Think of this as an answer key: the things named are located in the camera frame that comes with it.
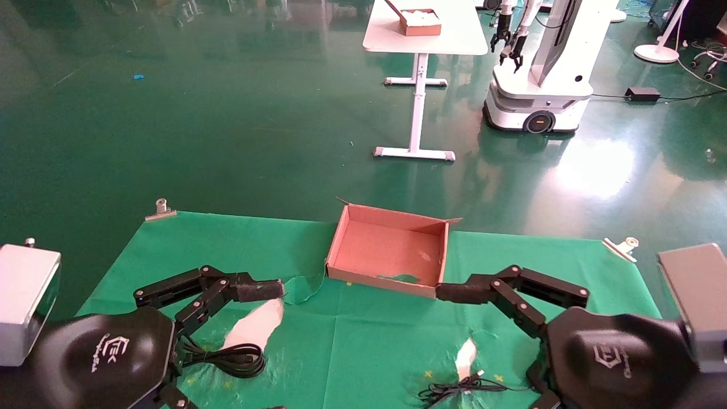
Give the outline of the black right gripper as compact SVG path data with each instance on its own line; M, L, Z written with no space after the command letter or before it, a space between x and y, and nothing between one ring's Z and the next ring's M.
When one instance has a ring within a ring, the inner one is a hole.
M523 294L566 310L547 324ZM527 336L540 339L527 372L540 394L530 409L676 408L699 377L682 324L593 314L584 309L589 290L532 269L512 265L496 274L472 274L464 283L439 283L436 297L491 303Z

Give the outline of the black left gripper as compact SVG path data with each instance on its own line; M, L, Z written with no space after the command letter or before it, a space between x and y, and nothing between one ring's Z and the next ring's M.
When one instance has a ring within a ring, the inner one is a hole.
M190 337L231 301L283 295L280 279L212 266L141 287L133 312L88 314L41 333L31 353L34 396L47 408L198 408L175 383L174 329ZM156 310L185 299L174 324Z

